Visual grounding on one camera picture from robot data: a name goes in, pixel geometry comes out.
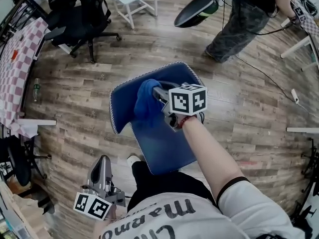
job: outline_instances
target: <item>checkered tablecloth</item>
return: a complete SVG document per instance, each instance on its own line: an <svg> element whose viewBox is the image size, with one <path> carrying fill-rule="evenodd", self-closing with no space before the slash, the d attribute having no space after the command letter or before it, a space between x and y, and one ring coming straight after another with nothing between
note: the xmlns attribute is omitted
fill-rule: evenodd
<svg viewBox="0 0 319 239"><path fill-rule="evenodd" d="M0 122L11 129L12 133L27 137L36 134L34 127L18 125L14 120L17 119L33 57L46 29L47 23L42 18L27 25L8 41L0 59ZM18 54L12 61L14 50L17 50Z"/></svg>
<svg viewBox="0 0 319 239"><path fill-rule="evenodd" d="M305 21L301 23L301 26L304 31L307 33L316 36L319 38L319 27L317 26L314 17L312 17L309 12L305 9L305 7L301 4L300 0L292 0L294 4L298 5L298 7L301 8L303 11L304 15L307 17Z"/></svg>

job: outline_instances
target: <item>person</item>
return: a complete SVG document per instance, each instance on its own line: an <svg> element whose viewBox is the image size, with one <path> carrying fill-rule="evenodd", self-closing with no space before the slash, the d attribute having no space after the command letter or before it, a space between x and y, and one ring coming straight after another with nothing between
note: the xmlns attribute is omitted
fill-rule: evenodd
<svg viewBox="0 0 319 239"><path fill-rule="evenodd" d="M292 22L296 20L290 0L232 0L228 23L206 47L205 53L220 63L238 54L266 26L276 5Z"/></svg>
<svg viewBox="0 0 319 239"><path fill-rule="evenodd" d="M128 212L116 220L112 206L108 218L96 223L93 239L305 238L197 118L180 117L179 126L212 194L202 182L178 171L152 175L146 162L131 156L137 190Z"/></svg>

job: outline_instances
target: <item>blue cloth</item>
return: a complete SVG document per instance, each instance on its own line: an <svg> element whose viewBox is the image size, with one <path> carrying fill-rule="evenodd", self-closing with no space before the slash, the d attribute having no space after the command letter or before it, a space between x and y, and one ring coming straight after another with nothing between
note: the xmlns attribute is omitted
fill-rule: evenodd
<svg viewBox="0 0 319 239"><path fill-rule="evenodd" d="M143 81L139 91L138 99L135 103L134 114L138 120L152 121L161 112L164 104L153 97L153 88L161 87L160 83L154 79Z"/></svg>

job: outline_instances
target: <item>red bracelet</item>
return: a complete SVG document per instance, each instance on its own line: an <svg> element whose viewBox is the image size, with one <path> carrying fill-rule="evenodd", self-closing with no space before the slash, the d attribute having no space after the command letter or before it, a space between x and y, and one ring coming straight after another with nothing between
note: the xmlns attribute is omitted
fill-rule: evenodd
<svg viewBox="0 0 319 239"><path fill-rule="evenodd" d="M184 123L185 123L188 119L190 119L191 117L197 118L197 115L186 116L185 118L183 118L183 119L181 120L181 122L178 124L178 128L182 128L183 125L184 125Z"/></svg>

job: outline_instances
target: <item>sleeve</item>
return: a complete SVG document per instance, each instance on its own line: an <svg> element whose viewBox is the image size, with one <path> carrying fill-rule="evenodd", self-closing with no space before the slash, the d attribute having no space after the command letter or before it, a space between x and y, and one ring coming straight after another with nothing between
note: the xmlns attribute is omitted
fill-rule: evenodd
<svg viewBox="0 0 319 239"><path fill-rule="evenodd" d="M250 238L264 234L305 238L302 230L293 227L286 212L245 177L235 178L224 186L217 197L217 206Z"/></svg>

